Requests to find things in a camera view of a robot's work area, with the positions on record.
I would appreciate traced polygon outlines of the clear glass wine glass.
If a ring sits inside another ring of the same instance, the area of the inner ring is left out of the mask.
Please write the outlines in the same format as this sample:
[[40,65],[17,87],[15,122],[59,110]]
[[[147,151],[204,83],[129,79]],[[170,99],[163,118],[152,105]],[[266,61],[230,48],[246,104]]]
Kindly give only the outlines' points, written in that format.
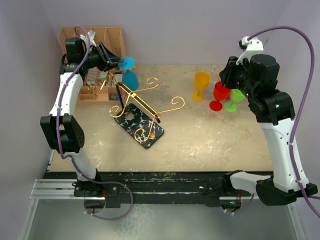
[[220,73],[220,68],[218,66],[215,66],[212,68],[212,79],[214,83],[220,81],[219,73]]

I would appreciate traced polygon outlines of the green plastic wine glass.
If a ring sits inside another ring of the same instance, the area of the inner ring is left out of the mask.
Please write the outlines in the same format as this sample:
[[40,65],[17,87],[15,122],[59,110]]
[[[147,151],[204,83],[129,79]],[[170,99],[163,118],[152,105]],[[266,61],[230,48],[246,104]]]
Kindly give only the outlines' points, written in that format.
[[230,91],[229,100],[224,103],[224,109],[229,113],[237,111],[237,103],[242,102],[245,99],[243,93],[238,89],[232,89]]

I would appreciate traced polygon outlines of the red plastic wine glass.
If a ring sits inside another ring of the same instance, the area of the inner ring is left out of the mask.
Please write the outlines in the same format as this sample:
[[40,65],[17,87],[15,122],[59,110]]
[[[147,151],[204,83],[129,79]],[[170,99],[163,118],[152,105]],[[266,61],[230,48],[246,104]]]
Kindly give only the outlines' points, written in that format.
[[223,108],[222,101],[224,101],[229,95],[231,90],[224,87],[220,81],[218,81],[213,89],[214,100],[209,103],[209,108],[212,111],[219,112]]

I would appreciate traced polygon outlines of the blue plastic wine glass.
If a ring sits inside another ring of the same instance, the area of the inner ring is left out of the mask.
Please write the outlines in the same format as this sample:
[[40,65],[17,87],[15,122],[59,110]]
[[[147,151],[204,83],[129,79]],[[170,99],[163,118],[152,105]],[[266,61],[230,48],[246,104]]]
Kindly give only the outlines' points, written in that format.
[[130,90],[135,91],[139,88],[139,80],[137,75],[132,71],[136,62],[130,56],[124,56],[123,62],[119,63],[119,68],[123,71],[122,83],[126,85]]

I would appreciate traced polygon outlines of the yellow plastic wine glass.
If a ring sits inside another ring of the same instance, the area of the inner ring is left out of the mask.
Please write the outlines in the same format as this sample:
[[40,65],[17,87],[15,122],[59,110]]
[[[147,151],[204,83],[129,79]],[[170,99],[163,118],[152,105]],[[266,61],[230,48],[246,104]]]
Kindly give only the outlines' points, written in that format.
[[210,83],[211,77],[206,72],[197,72],[194,76],[194,88],[195,92],[192,93],[191,98],[195,102],[201,102],[204,99],[203,92],[207,89]]

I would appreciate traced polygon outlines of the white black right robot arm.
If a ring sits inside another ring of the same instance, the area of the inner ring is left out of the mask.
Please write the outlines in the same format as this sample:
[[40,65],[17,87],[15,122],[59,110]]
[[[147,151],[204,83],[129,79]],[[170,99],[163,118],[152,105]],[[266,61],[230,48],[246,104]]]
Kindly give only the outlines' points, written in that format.
[[285,206],[297,198],[316,195],[318,187],[305,176],[298,147],[291,140],[296,116],[292,98],[276,88],[279,64],[266,54],[256,54],[243,64],[237,60],[236,56],[229,57],[219,77],[224,87],[239,90],[248,100],[265,135],[273,174],[229,172],[224,175],[223,192],[233,196],[239,190],[246,191],[257,195],[266,206]]

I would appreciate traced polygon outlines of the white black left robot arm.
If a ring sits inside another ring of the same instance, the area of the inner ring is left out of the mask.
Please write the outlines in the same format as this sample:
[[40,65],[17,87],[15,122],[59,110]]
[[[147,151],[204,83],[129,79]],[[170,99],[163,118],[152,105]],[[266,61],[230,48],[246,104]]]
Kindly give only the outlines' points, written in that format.
[[58,93],[49,114],[40,118],[40,126],[49,147],[62,159],[69,159],[78,180],[88,181],[85,190],[91,196],[98,196],[103,191],[103,184],[96,179],[97,170],[84,150],[85,134],[75,118],[76,105],[90,69],[106,72],[116,68],[123,59],[103,43],[94,45],[79,37],[68,38],[65,47],[59,68]]

